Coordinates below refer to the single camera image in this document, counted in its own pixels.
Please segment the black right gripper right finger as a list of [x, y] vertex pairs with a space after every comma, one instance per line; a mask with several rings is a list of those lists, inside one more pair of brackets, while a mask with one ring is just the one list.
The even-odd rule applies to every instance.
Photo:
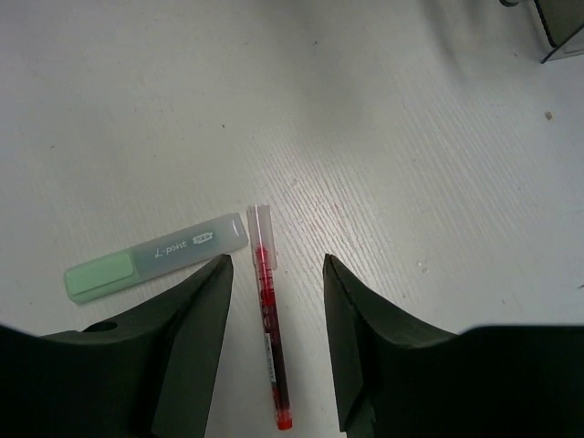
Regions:
[[453, 334], [323, 264], [339, 428], [348, 437], [580, 437], [583, 329]]

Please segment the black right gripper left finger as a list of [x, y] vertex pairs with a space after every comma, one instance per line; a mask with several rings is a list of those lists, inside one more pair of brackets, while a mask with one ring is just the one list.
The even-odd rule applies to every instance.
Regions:
[[81, 331], [1, 329], [4, 437], [202, 437], [234, 267], [182, 283]]

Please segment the red pen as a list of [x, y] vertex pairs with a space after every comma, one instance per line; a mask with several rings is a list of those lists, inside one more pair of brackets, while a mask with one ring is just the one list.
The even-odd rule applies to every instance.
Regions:
[[288, 431], [293, 427], [293, 420], [273, 276], [277, 269], [277, 261], [270, 207], [251, 205], [247, 208], [246, 215], [261, 309], [269, 380], [275, 404], [276, 425], [279, 431]]

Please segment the clear plastic drawer organizer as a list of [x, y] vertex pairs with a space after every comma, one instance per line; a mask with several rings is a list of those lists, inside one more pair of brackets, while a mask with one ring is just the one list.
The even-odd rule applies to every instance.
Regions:
[[583, 2], [577, 0], [498, 1], [517, 9], [506, 20], [516, 45], [541, 65], [583, 56]]

